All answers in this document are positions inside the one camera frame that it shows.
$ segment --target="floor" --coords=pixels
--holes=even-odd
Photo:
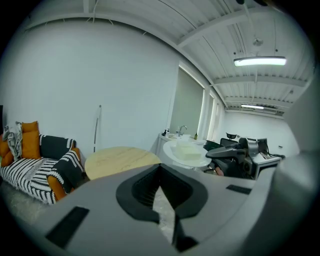
[[[45,214],[47,209],[53,207],[53,205],[44,204],[30,197],[6,182],[2,182],[0,193],[11,214],[30,225],[35,223],[39,216]],[[153,210],[159,213],[159,228],[171,243],[175,225],[175,212],[161,188],[155,194]]]

